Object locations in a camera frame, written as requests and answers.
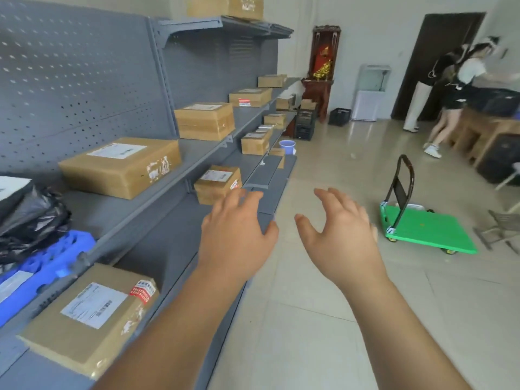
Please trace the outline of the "person's left hand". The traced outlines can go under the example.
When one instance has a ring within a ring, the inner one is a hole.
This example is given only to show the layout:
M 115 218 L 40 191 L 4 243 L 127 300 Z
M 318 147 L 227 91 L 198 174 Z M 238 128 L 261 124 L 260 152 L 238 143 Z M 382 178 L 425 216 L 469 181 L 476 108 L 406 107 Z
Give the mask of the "person's left hand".
M 219 199 L 201 227 L 197 273 L 219 283 L 240 284 L 262 268 L 272 251 L 262 248 L 258 220 L 261 191 L 234 189 Z

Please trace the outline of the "person's right hand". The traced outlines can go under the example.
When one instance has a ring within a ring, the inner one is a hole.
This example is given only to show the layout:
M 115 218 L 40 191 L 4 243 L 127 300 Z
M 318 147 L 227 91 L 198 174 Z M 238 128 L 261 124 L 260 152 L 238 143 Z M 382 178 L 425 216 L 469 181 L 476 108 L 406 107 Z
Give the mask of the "person's right hand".
M 364 207 L 335 188 L 314 189 L 326 222 L 320 252 L 309 256 L 316 268 L 346 296 L 388 280 L 378 232 Z

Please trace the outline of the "person's right forearm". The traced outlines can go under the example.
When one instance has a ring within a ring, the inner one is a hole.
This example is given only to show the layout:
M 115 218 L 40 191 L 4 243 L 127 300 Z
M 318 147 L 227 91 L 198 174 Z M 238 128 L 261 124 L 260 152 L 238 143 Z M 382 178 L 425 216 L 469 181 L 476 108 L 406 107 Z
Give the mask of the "person's right forearm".
M 379 390 L 473 390 L 388 277 L 338 285 Z

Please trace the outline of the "person's left forearm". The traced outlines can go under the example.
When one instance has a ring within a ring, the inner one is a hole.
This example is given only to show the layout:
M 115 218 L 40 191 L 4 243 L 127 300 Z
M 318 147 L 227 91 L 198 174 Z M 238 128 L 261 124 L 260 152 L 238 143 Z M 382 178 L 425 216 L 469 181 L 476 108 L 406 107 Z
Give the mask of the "person's left forearm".
M 212 339 L 239 291 L 246 268 L 196 268 L 92 390 L 193 390 Z

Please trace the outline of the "cardboard box with white label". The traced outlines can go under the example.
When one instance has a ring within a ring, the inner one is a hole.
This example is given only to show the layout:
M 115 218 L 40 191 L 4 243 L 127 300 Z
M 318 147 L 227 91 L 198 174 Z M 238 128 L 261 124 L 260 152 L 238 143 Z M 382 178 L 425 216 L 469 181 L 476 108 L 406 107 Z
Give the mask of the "cardboard box with white label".
M 214 205 L 232 190 L 242 188 L 239 167 L 212 165 L 194 183 L 193 187 L 201 205 Z
M 270 137 L 272 129 L 259 128 L 256 131 L 247 133 L 240 140 L 241 152 L 243 155 L 265 155 L 270 147 Z

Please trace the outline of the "stack of black crates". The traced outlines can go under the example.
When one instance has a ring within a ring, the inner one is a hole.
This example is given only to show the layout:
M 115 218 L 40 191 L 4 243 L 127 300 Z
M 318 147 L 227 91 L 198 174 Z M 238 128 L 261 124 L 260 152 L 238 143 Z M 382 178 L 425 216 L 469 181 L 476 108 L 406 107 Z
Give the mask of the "stack of black crates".
M 316 124 L 316 110 L 299 109 L 295 118 L 293 137 L 303 141 L 313 138 Z

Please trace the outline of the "green platform trolley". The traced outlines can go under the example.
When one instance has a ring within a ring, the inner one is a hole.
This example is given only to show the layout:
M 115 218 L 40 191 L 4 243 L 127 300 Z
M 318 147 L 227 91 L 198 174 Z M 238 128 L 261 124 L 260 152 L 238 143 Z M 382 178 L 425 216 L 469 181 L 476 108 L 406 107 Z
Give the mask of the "green platform trolley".
M 448 255 L 478 253 L 456 217 L 410 202 L 414 182 L 413 165 L 402 154 L 387 195 L 379 205 L 384 237 L 393 243 L 403 241 L 438 248 Z

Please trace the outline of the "black plastic crate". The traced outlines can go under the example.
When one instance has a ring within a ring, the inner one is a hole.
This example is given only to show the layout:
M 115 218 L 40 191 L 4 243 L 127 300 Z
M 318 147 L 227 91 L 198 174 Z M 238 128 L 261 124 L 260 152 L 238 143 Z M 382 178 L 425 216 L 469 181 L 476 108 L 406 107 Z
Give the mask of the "black plastic crate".
M 338 127 L 343 127 L 350 122 L 352 115 L 351 109 L 336 108 L 330 111 L 328 124 Z

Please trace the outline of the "tall taped cardboard box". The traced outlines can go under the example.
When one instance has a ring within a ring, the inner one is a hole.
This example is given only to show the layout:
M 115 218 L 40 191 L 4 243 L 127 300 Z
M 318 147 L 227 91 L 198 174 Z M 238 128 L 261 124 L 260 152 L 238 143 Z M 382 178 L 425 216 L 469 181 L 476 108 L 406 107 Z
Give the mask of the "tall taped cardboard box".
M 230 103 L 194 103 L 176 109 L 174 115 L 181 139 L 222 141 L 235 130 Z

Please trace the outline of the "flat cardboard box red label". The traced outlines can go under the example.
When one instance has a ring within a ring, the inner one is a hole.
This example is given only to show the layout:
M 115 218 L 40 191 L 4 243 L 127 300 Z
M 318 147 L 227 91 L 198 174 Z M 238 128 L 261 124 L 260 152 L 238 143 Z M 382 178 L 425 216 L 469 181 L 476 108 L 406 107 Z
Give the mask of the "flat cardboard box red label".
M 229 103 L 234 107 L 260 108 L 268 104 L 272 99 L 272 88 L 248 88 L 230 93 Z

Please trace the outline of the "dark wooden shrine cabinet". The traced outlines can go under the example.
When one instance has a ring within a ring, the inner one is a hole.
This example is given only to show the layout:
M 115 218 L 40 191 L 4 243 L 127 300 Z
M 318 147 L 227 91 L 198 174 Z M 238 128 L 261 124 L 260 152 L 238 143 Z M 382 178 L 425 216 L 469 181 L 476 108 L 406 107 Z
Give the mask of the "dark wooden shrine cabinet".
M 334 83 L 334 71 L 341 36 L 341 27 L 337 25 L 321 25 L 313 28 L 311 38 L 308 72 L 301 83 L 304 87 L 303 99 L 311 99 L 317 103 L 316 111 L 319 121 L 325 123 L 328 115 L 329 99 Z M 315 56 L 321 45 L 330 45 L 332 65 L 329 79 L 315 80 L 312 76 Z

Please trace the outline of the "white glass cabinet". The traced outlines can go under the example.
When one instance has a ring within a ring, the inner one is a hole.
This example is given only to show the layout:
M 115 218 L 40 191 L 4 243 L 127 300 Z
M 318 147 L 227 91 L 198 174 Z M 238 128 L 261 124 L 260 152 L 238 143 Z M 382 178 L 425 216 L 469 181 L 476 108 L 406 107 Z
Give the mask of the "white glass cabinet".
M 389 65 L 361 65 L 356 82 L 351 120 L 377 121 L 391 71 L 392 68 Z

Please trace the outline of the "large flat cardboard box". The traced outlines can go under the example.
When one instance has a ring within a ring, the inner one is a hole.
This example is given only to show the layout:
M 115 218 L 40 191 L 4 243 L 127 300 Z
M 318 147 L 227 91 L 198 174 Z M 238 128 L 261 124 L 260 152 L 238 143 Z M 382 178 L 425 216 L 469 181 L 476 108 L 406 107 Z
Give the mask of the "large flat cardboard box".
M 132 200 L 182 164 L 178 140 L 123 137 L 58 163 L 74 190 Z

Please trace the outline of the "golden red statue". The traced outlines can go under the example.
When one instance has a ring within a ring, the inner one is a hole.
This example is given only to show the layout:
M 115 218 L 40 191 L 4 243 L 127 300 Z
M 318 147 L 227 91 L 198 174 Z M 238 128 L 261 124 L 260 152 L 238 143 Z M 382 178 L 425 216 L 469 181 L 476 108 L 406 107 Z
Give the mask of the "golden red statue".
M 332 57 L 330 45 L 321 45 L 315 56 L 312 76 L 315 80 L 327 80 L 330 76 Z

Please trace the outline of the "grey metal chair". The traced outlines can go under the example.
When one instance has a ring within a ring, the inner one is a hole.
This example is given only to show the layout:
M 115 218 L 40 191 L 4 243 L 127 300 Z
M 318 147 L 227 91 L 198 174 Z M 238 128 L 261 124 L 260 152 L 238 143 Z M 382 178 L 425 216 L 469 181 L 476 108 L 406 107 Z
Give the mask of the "grey metal chair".
M 520 248 L 513 245 L 512 240 L 520 237 L 520 214 L 499 213 L 489 209 L 488 214 L 494 225 L 488 229 L 474 227 L 473 231 L 488 251 L 493 251 L 495 244 L 504 242 L 516 255 L 520 256 Z

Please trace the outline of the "cardboard box with red sticker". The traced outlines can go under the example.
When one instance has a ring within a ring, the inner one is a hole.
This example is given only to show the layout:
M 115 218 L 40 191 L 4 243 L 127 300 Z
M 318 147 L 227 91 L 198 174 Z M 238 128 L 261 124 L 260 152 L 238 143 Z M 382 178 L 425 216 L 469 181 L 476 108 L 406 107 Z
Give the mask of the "cardboard box with red sticker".
M 158 296 L 152 277 L 95 263 L 18 338 L 32 352 L 98 380 Z

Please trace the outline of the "black storage bin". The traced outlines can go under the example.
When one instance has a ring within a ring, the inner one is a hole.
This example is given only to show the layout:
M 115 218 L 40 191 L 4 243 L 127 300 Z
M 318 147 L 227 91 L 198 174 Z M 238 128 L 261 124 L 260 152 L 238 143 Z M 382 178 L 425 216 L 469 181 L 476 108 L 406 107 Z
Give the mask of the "black storage bin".
M 501 134 L 495 138 L 476 170 L 486 182 L 499 184 L 513 173 L 514 163 L 520 163 L 520 135 Z

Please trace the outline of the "wooden table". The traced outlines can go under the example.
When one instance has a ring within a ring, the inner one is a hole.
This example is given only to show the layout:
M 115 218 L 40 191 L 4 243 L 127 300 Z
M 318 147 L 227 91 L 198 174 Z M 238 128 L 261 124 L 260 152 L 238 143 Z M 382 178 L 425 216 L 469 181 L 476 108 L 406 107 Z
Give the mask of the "wooden table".
M 447 144 L 477 168 L 500 135 L 520 136 L 520 119 L 490 116 L 465 107 Z

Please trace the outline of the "dark brown door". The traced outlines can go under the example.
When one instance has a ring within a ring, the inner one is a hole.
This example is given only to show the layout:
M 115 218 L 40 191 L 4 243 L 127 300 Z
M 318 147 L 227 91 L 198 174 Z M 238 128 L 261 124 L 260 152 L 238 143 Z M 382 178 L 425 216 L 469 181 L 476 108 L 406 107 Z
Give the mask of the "dark brown door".
M 406 68 L 391 118 L 404 121 L 416 84 L 435 61 L 462 44 L 472 44 L 483 23 L 486 12 L 430 13 L 425 15 Z M 441 82 L 434 85 L 418 121 L 433 121 L 440 111 L 445 89 Z

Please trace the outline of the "grey metal shelving unit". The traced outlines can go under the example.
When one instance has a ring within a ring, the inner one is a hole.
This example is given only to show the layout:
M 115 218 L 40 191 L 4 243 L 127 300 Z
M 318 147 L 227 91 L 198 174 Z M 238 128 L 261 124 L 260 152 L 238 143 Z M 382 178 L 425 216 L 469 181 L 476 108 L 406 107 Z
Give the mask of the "grey metal shelving unit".
M 258 213 L 273 219 L 288 170 L 276 157 L 242 155 L 240 139 L 274 111 L 289 77 L 259 108 L 233 111 L 235 130 L 217 142 L 181 139 L 174 110 L 224 102 L 276 74 L 278 41 L 290 28 L 213 17 L 172 21 L 33 0 L 0 0 L 0 176 L 32 179 L 62 193 L 72 229 L 95 245 L 64 277 L 44 286 L 0 327 L 0 390 L 88 390 L 94 381 L 36 354 L 18 338 L 33 318 L 93 264 L 149 275 L 159 297 L 129 341 L 166 308 L 198 261 L 208 205 L 194 182 L 212 164 L 238 166 L 244 188 L 264 191 Z M 66 187 L 59 162 L 117 138 L 177 139 L 183 162 L 132 200 Z

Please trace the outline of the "blue plastic crate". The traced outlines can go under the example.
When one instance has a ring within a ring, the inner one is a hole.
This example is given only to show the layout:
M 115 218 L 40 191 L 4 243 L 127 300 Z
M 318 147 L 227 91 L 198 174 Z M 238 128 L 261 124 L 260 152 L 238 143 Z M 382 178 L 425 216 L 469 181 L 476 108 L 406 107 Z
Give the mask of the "blue plastic crate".
M 44 287 L 72 274 L 72 265 L 95 243 L 90 233 L 70 230 L 53 245 L 0 274 L 0 328 L 34 300 Z

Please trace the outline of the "black container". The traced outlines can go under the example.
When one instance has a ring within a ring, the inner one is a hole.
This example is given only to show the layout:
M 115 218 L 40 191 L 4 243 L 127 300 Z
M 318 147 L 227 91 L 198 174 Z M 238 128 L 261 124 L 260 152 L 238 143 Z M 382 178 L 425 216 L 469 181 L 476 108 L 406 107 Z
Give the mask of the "black container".
M 514 117 L 520 109 L 520 92 L 505 88 L 475 87 L 471 89 L 467 106 L 497 117 Z

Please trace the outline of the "black plastic bag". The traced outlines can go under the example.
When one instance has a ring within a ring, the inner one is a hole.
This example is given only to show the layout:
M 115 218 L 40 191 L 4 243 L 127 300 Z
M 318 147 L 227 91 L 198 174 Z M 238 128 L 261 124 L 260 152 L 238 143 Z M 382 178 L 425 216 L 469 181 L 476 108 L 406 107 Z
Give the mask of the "black plastic bag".
M 0 266 L 20 264 L 70 229 L 62 195 L 29 178 L 0 176 Z

